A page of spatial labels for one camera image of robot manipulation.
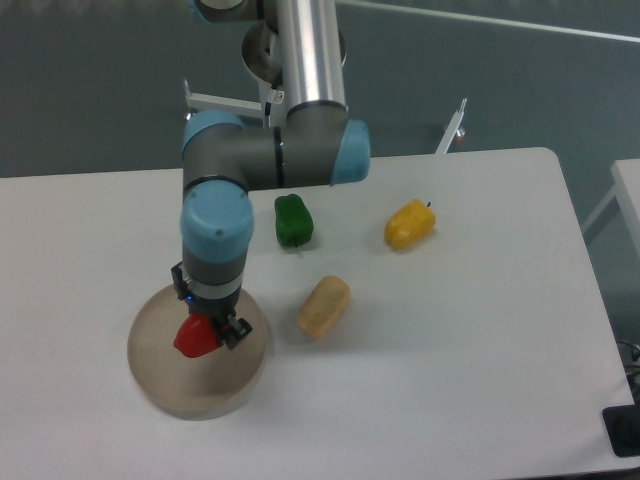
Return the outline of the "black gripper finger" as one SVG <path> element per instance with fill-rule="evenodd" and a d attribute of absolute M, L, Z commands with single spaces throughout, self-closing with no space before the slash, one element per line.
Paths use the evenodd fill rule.
<path fill-rule="evenodd" d="M 252 332 L 252 326 L 247 320 L 233 314 L 225 319 L 214 317 L 213 329 L 217 334 L 218 344 L 228 349 L 236 348 Z"/>
<path fill-rule="evenodd" d="M 171 276 L 177 298 L 183 301 L 186 298 L 186 282 L 183 277 L 182 263 L 179 262 L 171 268 Z"/>

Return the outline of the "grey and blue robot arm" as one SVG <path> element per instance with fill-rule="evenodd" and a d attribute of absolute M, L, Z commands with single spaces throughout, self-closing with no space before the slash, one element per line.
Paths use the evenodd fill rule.
<path fill-rule="evenodd" d="M 195 1 L 192 9 L 209 23 L 252 20 L 275 35 L 273 84 L 285 104 L 272 126 L 248 127 L 221 109 L 186 123 L 182 259 L 171 273 L 189 314 L 174 345 L 197 358 L 251 332 L 236 313 L 254 226 L 250 192 L 361 181 L 370 140 L 365 123 L 348 116 L 333 2 Z"/>

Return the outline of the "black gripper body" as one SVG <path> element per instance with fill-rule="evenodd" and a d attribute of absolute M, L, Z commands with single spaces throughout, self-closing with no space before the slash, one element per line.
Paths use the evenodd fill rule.
<path fill-rule="evenodd" d="M 240 292 L 235 291 L 218 299 L 203 298 L 191 293 L 183 296 L 181 300 L 187 305 L 190 315 L 204 316 L 221 324 L 233 324 L 237 321 L 236 306 L 239 298 Z"/>

